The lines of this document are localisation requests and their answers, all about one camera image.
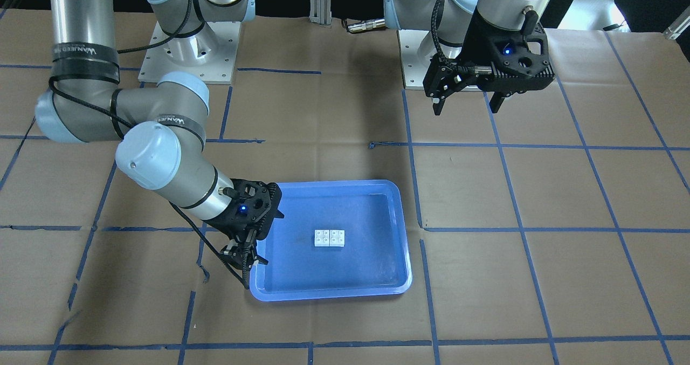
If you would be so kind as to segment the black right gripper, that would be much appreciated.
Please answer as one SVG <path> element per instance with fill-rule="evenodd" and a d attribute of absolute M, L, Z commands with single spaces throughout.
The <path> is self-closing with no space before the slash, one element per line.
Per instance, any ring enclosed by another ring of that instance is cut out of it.
<path fill-rule="evenodd" d="M 207 225 L 227 235 L 229 242 L 222 247 L 220 259 L 225 264 L 250 271 L 252 266 L 267 266 L 268 259 L 257 252 L 257 241 L 268 237 L 275 218 L 284 218 L 278 206 L 282 191 L 276 183 L 233 179 L 232 187 L 220 187 L 222 198 L 229 198 L 224 210 L 205 220 Z"/>

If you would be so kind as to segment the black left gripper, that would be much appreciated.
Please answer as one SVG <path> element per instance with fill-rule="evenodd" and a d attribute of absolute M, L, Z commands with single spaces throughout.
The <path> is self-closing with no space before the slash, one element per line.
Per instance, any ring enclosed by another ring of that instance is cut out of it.
<path fill-rule="evenodd" d="M 501 29 L 481 15 L 473 15 L 463 47 L 456 58 L 431 58 L 423 80 L 441 115 L 446 99 L 468 86 L 492 92 L 489 109 L 497 114 L 507 97 L 540 91 L 555 79 L 547 35 L 538 15 L 524 15 L 517 29 Z"/>

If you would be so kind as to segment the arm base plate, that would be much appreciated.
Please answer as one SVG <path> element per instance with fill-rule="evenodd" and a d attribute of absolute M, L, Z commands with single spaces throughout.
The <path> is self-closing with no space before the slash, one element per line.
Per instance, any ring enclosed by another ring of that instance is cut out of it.
<path fill-rule="evenodd" d="M 197 34 L 147 50 L 138 80 L 156 83 L 169 72 L 187 72 L 206 84 L 231 85 L 242 23 L 205 23 Z"/>
<path fill-rule="evenodd" d="M 436 54 L 430 31 L 400 29 L 397 31 L 399 55 L 405 89 L 423 90 L 423 80 L 431 58 Z"/>

